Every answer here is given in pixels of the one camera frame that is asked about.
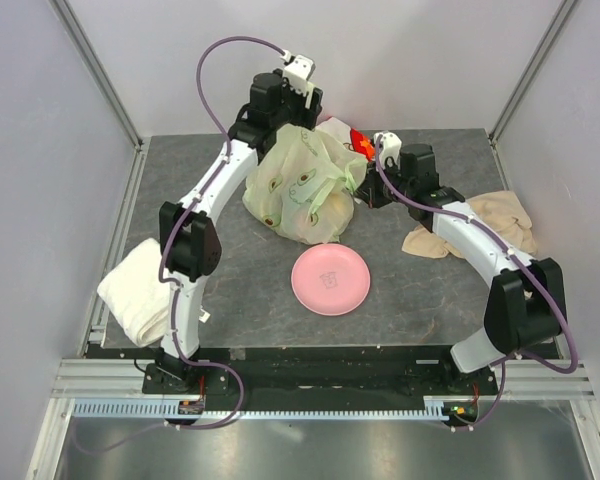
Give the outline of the green avocado print plastic bag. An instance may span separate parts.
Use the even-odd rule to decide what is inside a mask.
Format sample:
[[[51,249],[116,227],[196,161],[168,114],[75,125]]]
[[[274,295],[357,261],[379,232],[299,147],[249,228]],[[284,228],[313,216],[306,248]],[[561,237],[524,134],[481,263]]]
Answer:
[[[337,242],[354,214],[367,159],[323,130],[282,127],[246,179],[247,211],[281,237],[307,245]]]

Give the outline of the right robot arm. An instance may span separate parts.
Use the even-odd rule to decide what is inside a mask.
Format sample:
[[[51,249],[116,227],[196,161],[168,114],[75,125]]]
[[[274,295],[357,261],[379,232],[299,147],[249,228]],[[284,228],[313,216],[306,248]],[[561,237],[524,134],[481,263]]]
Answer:
[[[410,216],[455,247],[489,288],[483,325],[451,347],[451,360],[437,371],[440,386],[461,393],[473,383],[474,371],[517,355],[530,357],[530,347],[559,335],[575,359],[560,266],[506,241],[459,192],[441,185],[431,146],[403,145],[390,132],[377,134],[373,144],[375,157],[356,197],[371,208],[406,205]]]

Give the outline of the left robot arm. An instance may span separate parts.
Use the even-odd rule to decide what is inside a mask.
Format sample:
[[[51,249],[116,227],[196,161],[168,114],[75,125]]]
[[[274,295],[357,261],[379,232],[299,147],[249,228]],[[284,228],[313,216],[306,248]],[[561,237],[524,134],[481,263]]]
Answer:
[[[158,280],[169,287],[168,327],[152,367],[165,374],[165,382],[178,393],[191,392],[200,378],[193,362],[200,346],[202,296],[222,254],[215,223],[236,189],[276,144],[281,127],[315,127],[321,100],[322,90],[308,74],[276,69],[256,75],[249,101],[229,127],[211,167],[179,202],[165,202],[159,210]]]

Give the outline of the white red cartoon bag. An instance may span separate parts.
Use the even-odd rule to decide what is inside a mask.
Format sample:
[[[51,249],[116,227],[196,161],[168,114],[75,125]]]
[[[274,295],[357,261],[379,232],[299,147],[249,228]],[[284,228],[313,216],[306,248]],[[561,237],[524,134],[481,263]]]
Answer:
[[[334,137],[345,148],[363,155],[368,161],[374,158],[375,150],[371,139],[336,117],[320,122],[316,129]]]

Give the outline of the pink plate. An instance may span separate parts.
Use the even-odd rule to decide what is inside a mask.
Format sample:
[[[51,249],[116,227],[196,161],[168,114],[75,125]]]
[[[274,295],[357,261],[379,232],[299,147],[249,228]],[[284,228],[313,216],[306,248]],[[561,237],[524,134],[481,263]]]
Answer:
[[[337,243],[310,247],[293,265],[291,288],[301,305],[322,316],[341,316],[358,308],[371,287],[364,259]]]

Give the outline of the beige crumpled cloth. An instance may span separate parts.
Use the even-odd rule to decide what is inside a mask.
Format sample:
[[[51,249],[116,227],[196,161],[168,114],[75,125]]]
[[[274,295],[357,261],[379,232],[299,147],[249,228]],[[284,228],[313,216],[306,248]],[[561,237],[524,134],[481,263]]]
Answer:
[[[535,256],[538,248],[532,234],[532,221],[518,197],[512,191],[496,191],[474,196],[467,200],[480,220],[519,250]],[[452,244],[430,233],[423,226],[412,230],[404,239],[404,253],[431,259],[449,254],[464,256]]]

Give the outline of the white folded towel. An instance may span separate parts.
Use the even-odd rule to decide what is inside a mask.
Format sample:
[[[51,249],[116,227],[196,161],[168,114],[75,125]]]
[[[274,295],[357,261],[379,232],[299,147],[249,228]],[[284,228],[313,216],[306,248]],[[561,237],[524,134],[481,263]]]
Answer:
[[[158,279],[160,261],[159,243],[146,239],[97,287],[127,338],[140,348],[161,340],[170,326],[170,286]]]

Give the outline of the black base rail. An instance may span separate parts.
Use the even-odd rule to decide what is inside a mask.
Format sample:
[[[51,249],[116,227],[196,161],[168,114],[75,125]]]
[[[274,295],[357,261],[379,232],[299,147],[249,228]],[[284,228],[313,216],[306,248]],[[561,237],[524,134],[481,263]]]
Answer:
[[[369,390],[421,398],[497,391],[486,367],[463,374],[447,345],[200,348],[188,359],[163,349],[147,365],[145,393],[273,397],[300,390]]]

